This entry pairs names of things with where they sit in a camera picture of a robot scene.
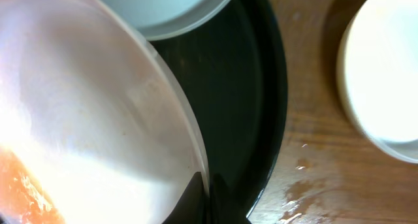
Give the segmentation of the pale green plate top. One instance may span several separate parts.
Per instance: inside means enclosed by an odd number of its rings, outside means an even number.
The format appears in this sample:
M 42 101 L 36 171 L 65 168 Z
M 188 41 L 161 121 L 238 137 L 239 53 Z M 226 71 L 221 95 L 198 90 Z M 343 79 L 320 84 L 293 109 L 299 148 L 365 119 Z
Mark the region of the pale green plate top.
M 231 0 L 101 0 L 147 40 L 177 37 L 205 24 Z

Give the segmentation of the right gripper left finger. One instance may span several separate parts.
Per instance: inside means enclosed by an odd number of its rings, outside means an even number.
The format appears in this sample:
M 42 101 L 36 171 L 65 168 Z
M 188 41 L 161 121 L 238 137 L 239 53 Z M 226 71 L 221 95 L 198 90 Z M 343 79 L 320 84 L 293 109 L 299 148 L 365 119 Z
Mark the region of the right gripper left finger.
M 202 175 L 196 172 L 163 224 L 203 224 L 205 219 L 206 194 Z

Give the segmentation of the white pink plate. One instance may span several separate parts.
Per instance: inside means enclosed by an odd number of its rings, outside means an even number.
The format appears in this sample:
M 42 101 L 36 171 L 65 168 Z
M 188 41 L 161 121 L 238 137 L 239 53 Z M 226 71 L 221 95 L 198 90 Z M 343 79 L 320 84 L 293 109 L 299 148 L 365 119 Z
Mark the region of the white pink plate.
M 208 160 L 155 48 L 101 0 L 1 0 L 1 218 L 163 223 Z

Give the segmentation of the round black tray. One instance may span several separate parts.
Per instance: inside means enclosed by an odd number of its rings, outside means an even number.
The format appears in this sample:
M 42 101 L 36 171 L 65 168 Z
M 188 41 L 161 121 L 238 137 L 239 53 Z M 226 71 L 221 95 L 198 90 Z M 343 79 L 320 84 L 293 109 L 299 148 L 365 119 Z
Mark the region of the round black tray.
M 278 157 L 287 113 L 283 45 L 268 0 L 231 0 L 210 21 L 154 42 L 198 121 L 209 170 L 245 214 Z

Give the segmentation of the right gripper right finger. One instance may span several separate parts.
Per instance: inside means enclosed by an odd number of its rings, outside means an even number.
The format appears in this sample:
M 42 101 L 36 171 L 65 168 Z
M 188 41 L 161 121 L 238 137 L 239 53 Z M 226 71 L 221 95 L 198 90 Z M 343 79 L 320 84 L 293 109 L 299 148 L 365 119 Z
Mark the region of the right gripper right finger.
M 210 214 L 213 224 L 250 224 L 240 205 L 233 199 L 220 174 L 212 176 Z

